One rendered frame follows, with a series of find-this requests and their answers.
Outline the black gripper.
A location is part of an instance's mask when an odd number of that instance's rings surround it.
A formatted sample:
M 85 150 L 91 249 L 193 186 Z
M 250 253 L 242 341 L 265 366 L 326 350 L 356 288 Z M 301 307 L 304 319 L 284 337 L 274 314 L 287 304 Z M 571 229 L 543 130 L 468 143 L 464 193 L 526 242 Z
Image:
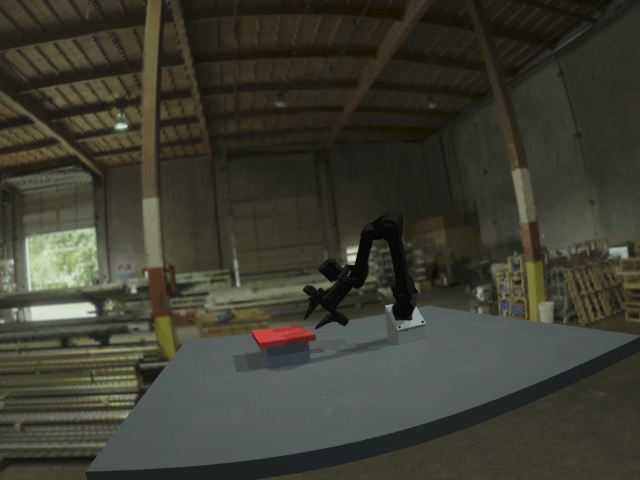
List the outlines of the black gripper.
M 307 295 L 311 295 L 310 297 L 308 297 L 309 306 L 303 318 L 304 320 L 314 311 L 319 303 L 330 312 L 330 314 L 326 315 L 323 320 L 314 328 L 315 330 L 333 321 L 338 322 L 344 327 L 348 324 L 349 319 L 343 313 L 339 313 L 335 310 L 338 304 L 345 299 L 346 294 L 343 290 L 340 290 L 338 287 L 333 285 L 323 297 L 321 297 L 319 295 L 319 292 L 310 285 L 307 285 L 302 291 L 304 291 Z

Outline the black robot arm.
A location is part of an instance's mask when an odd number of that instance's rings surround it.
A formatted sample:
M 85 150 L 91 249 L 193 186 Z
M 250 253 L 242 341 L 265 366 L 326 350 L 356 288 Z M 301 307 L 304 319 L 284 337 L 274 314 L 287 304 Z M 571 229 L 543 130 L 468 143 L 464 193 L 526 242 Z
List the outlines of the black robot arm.
M 395 274 L 391 285 L 393 297 L 396 299 L 392 313 L 396 321 L 412 320 L 419 292 L 415 288 L 413 278 L 408 274 L 402 230 L 402 214 L 390 210 L 364 227 L 355 265 L 346 264 L 342 268 L 332 258 L 324 261 L 318 270 L 331 283 L 337 281 L 334 285 L 347 295 L 353 287 L 362 287 L 367 278 L 372 241 L 384 239 L 389 244 Z M 351 273 L 347 277 L 349 271 Z

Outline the red rectangular lid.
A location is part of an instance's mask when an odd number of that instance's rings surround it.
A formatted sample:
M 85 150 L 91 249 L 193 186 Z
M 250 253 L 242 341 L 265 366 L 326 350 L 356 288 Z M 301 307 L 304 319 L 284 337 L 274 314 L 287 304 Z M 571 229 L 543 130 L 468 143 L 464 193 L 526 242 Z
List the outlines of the red rectangular lid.
M 260 348 L 316 340 L 315 334 L 299 325 L 253 330 L 251 334 Z

